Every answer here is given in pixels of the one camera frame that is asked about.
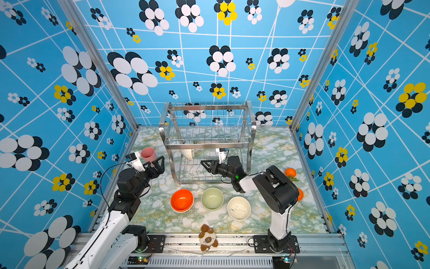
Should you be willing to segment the cream bowl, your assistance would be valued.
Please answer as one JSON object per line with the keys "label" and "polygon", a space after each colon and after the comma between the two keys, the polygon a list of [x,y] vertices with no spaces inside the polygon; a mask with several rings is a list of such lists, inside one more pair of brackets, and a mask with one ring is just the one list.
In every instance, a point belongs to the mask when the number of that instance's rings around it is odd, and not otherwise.
{"label": "cream bowl", "polygon": [[251,214],[249,201],[241,196],[233,197],[227,204],[227,213],[236,221],[244,221]]}
{"label": "cream bowl", "polygon": [[194,159],[194,149],[184,149],[181,151],[183,157],[188,160]]}

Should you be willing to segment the light green bowl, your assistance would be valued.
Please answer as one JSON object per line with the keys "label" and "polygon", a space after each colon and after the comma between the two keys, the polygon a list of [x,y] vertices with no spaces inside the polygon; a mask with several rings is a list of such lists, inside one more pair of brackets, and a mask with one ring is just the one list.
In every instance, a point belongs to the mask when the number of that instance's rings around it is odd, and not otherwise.
{"label": "light green bowl", "polygon": [[208,188],[203,192],[201,202],[203,207],[207,210],[218,210],[224,204],[224,194],[218,188]]}

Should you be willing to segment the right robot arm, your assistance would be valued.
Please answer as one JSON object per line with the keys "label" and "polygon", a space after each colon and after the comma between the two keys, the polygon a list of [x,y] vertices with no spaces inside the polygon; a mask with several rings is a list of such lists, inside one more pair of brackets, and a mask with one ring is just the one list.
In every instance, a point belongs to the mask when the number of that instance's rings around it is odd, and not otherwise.
{"label": "right robot arm", "polygon": [[238,156],[230,156],[226,163],[218,160],[202,160],[200,164],[213,175],[231,179],[230,184],[239,193],[259,191],[272,211],[271,226],[263,243],[254,240],[256,253],[263,253],[263,247],[273,253],[300,253],[297,237],[289,231],[291,212],[299,202],[299,189],[276,166],[265,171],[246,174]]}

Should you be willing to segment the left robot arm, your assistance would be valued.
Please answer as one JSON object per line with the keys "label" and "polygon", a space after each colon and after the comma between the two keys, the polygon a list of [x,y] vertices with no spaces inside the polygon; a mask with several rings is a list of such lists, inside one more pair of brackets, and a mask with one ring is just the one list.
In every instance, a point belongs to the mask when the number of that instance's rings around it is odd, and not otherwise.
{"label": "left robot arm", "polygon": [[150,247],[145,226],[131,225],[150,181],[165,171],[165,158],[142,163],[135,152],[119,172],[118,189],[96,232],[82,250],[64,265],[65,269],[118,269],[132,252]]}

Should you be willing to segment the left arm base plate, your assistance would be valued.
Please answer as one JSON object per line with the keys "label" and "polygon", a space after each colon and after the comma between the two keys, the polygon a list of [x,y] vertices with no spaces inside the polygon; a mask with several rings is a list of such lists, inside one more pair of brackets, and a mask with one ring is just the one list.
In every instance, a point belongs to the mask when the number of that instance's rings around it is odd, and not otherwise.
{"label": "left arm base plate", "polygon": [[165,235],[148,235],[146,239],[140,238],[134,253],[162,253],[165,239]]}

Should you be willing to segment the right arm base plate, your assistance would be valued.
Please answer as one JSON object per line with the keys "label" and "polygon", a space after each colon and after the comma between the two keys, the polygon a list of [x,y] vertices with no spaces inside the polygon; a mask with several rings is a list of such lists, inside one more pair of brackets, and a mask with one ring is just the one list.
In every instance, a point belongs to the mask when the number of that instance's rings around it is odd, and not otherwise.
{"label": "right arm base plate", "polygon": [[255,253],[299,254],[300,248],[297,237],[287,235],[281,240],[268,235],[254,235],[252,246]]}

